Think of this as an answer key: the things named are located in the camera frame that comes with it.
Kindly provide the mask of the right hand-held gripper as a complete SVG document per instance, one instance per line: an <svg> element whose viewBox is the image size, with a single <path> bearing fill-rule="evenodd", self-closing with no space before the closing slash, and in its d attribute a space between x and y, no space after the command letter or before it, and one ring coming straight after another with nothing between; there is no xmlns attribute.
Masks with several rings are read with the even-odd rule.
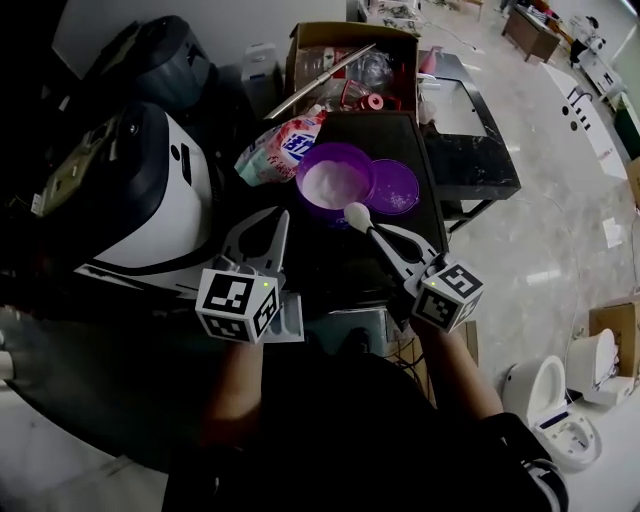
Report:
<svg viewBox="0 0 640 512"><path fill-rule="evenodd" d="M473 269L402 227L369 227L368 237L381 266L408 295L413 318L450 333L472 316L484 293Z"/></svg>

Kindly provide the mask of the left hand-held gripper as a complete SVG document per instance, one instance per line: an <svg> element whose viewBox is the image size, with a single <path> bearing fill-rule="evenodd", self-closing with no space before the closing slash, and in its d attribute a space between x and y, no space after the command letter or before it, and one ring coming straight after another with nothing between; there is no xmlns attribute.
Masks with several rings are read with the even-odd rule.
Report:
<svg viewBox="0 0 640 512"><path fill-rule="evenodd" d="M290 214L271 207L230 229L202 272L195 311L208 336L257 344L281 308Z"/></svg>

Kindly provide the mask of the white plastic spoon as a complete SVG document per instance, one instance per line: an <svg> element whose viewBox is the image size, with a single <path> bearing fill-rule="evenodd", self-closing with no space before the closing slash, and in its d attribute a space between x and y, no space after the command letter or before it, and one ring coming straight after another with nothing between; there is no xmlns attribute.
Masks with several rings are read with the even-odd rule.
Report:
<svg viewBox="0 0 640 512"><path fill-rule="evenodd" d="M355 230L379 242L381 240L371 220L369 209L359 202L352 202L344 208L347 223Z"/></svg>

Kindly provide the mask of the purple powder container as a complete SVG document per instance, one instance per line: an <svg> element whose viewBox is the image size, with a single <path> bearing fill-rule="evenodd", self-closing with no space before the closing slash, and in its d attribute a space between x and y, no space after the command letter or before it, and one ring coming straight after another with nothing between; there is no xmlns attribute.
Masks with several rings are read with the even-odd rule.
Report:
<svg viewBox="0 0 640 512"><path fill-rule="evenodd" d="M305 174L314 165L325 160L346 162L347 164L357 168L361 174L367 177L370 184L369 193L363 200L360 201L360 203L367 203L367 201L373 194L376 184L376 179L372 168L372 160L362 150L351 144L329 142L315 145L309 152L306 153L306 155L302 158L298 165L295 183L302 204L308 210L310 215L318 222L321 222L330 227L342 228L346 224L343 212L345 207L342 210L324 209L312 204L302 194L302 181Z"/></svg>

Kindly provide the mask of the white detergent drawer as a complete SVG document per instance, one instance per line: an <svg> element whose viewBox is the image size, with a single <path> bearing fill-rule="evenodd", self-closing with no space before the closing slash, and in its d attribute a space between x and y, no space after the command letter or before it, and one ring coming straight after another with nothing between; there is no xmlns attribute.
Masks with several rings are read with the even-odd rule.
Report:
<svg viewBox="0 0 640 512"><path fill-rule="evenodd" d="M280 309L267 327L262 341L264 343L304 342L301 296L298 293L283 291L279 299Z"/></svg>

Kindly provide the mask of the white powder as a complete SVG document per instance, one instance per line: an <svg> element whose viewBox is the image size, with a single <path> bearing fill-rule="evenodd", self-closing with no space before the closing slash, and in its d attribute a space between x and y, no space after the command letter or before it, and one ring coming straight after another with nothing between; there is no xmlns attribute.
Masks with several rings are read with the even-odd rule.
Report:
<svg viewBox="0 0 640 512"><path fill-rule="evenodd" d="M314 165L302 181L303 196L328 210L342 210L352 202L360 202L369 189L369 180L357 168L330 160Z"/></svg>

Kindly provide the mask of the person's right forearm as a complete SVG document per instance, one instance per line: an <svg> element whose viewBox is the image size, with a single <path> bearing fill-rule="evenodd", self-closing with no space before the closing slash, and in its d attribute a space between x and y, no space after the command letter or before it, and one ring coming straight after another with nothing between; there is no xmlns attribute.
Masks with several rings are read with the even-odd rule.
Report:
<svg viewBox="0 0 640 512"><path fill-rule="evenodd" d="M420 340L439 410L469 420L504 412L497 391L457 332L447 333L416 318L411 320L411 327Z"/></svg>

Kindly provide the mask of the person's left forearm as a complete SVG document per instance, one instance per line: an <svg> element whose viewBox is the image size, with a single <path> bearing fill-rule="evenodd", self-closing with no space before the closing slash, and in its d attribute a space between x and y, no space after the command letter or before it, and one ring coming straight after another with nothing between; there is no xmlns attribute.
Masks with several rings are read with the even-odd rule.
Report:
<svg viewBox="0 0 640 512"><path fill-rule="evenodd" d="M241 447L259 430L263 345L230 343L203 415L203 445Z"/></svg>

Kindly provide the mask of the floral detergent refill pouch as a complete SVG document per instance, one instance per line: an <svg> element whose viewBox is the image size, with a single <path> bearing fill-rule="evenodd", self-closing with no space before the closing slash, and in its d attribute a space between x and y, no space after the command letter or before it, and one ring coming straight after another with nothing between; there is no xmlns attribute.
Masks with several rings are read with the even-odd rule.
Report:
<svg viewBox="0 0 640 512"><path fill-rule="evenodd" d="M234 169L252 187L289 181L314 146L327 115L326 109L314 105L307 113L271 128L241 153Z"/></svg>

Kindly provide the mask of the purple tub lid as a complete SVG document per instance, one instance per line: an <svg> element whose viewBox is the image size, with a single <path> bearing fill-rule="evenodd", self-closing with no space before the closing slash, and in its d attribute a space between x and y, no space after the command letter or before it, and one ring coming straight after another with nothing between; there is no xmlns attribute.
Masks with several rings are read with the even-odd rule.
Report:
<svg viewBox="0 0 640 512"><path fill-rule="evenodd" d="M377 213L400 215L419 201L419 183L413 171L404 164L380 159L372 162L376 184L367 205Z"/></svg>

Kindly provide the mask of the person's black shoe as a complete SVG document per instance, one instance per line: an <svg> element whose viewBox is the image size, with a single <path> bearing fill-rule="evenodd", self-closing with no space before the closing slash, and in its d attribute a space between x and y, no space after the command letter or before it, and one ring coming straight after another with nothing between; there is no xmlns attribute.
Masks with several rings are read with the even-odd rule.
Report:
<svg viewBox="0 0 640 512"><path fill-rule="evenodd" d="M362 327L352 329L345 338L342 349L349 354L367 354L370 350L369 332Z"/></svg>

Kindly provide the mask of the white and black appliance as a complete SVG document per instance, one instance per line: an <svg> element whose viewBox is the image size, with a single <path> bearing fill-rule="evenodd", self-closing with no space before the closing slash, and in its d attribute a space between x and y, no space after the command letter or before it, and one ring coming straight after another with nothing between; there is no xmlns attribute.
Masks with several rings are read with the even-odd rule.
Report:
<svg viewBox="0 0 640 512"><path fill-rule="evenodd" d="M105 161L80 191L87 222L76 273L193 300L212 259L214 194L205 153L162 108L122 112Z"/></svg>

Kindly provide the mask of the black marble sink counter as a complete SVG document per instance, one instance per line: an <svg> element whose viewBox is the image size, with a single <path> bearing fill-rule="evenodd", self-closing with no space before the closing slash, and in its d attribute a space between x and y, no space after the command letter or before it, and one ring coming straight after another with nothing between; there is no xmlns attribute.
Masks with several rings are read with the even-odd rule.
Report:
<svg viewBox="0 0 640 512"><path fill-rule="evenodd" d="M450 234L521 188L500 130L466 66L454 54L435 54L435 83L420 97L435 113L420 125L436 195Z"/></svg>

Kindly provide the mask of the black washing machine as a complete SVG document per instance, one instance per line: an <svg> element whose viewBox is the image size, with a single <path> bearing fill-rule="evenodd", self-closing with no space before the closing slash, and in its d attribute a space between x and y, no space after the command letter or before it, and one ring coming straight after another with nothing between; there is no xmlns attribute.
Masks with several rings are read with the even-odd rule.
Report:
<svg viewBox="0 0 640 512"><path fill-rule="evenodd" d="M399 216L374 213L372 218L421 235L438 252L448 248L429 158L412 115L331 113L319 141L348 143L374 160L391 159L407 166L419 184L418 204ZM286 288L301 295L305 317L388 302L393 282L364 234L351 227L328 227L313 219L293 181L277 185L274 198L290 213L284 256Z"/></svg>

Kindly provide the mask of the red plastic spool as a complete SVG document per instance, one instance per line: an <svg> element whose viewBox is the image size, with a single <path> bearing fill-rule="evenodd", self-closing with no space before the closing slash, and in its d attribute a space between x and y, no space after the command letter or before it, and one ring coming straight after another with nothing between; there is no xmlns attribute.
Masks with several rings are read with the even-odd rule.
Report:
<svg viewBox="0 0 640 512"><path fill-rule="evenodd" d="M363 111L400 111L401 101L393 96L383 96L378 93L370 93L362 96L358 101L360 110Z"/></svg>

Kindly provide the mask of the metal rod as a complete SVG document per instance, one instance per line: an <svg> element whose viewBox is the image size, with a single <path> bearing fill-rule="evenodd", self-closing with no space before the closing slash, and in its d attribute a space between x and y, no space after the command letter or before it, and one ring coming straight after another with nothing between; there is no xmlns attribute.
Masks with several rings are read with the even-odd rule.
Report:
<svg viewBox="0 0 640 512"><path fill-rule="evenodd" d="M319 86L326 83L335 73L347 67L352 62L357 61L360 57L367 54L370 50L372 50L376 46L375 43L366 45L361 47L357 51L354 51L344 57L342 60L337 62L334 66L329 68L326 71L323 71L319 75L317 75L312 81L306 84L304 87L300 88L293 94L291 94L288 98L286 98L281 104L275 107L272 111L270 111L265 117L264 120L274 120L279 117L281 114L285 113L291 107L293 107L298 101L307 96L310 92L318 88Z"/></svg>

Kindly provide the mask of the small white box appliance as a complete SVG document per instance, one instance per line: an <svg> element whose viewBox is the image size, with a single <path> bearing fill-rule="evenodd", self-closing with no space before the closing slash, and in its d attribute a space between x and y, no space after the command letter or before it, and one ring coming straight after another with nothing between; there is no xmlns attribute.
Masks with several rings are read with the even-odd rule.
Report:
<svg viewBox="0 0 640 512"><path fill-rule="evenodd" d="M274 44L261 43L246 49L241 63L241 82L252 103L263 106L276 97L277 69Z"/></svg>

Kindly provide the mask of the open cardboard box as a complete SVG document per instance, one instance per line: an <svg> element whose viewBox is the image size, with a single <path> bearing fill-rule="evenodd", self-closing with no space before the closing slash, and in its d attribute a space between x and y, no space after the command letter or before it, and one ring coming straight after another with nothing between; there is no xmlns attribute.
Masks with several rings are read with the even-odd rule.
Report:
<svg viewBox="0 0 640 512"><path fill-rule="evenodd" d="M366 54L333 73L326 85L309 96L327 95L351 80L362 90L392 101L401 111L417 110L418 38L414 35L358 22L307 22L298 24L290 38L285 68L288 94L367 46Z"/></svg>
<svg viewBox="0 0 640 512"><path fill-rule="evenodd" d="M589 334L612 331L618 347L619 375L640 378L640 294L589 312Z"/></svg>

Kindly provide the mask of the beige plastic panel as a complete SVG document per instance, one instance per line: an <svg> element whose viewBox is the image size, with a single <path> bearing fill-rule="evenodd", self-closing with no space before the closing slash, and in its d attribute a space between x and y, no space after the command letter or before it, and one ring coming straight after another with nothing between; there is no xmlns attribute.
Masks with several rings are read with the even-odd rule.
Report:
<svg viewBox="0 0 640 512"><path fill-rule="evenodd" d="M57 167L39 195L34 195L32 212L39 218L51 214L81 187L91 165L117 159L117 135L124 112L113 115L97 128L86 132L76 147Z"/></svg>

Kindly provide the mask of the pink funnel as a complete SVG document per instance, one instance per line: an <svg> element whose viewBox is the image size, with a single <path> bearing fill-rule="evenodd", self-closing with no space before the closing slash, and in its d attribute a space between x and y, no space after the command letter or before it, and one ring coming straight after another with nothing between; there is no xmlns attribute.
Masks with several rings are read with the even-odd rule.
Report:
<svg viewBox="0 0 640 512"><path fill-rule="evenodd" d="M424 75L434 75L437 67L438 55L442 53L441 46L433 46L420 58L418 71Z"/></svg>

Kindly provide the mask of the white bathtub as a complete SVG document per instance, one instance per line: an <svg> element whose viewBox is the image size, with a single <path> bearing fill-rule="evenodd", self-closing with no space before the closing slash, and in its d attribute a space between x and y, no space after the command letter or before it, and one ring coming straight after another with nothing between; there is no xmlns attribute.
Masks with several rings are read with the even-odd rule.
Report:
<svg viewBox="0 0 640 512"><path fill-rule="evenodd" d="M574 78L545 63L538 65L539 76L549 79L562 96L561 118L567 120L571 134L587 141L587 154L593 156L602 172L612 178L627 180L625 166L593 104L593 95Z"/></svg>

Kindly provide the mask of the wooden cabinet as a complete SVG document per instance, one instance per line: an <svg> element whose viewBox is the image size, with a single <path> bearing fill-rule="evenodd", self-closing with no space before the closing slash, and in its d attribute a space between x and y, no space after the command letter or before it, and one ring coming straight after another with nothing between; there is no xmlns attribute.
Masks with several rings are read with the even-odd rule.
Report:
<svg viewBox="0 0 640 512"><path fill-rule="evenodd" d="M524 52L526 62L537 57L547 63L560 44L556 33L520 5L511 9L501 35Z"/></svg>

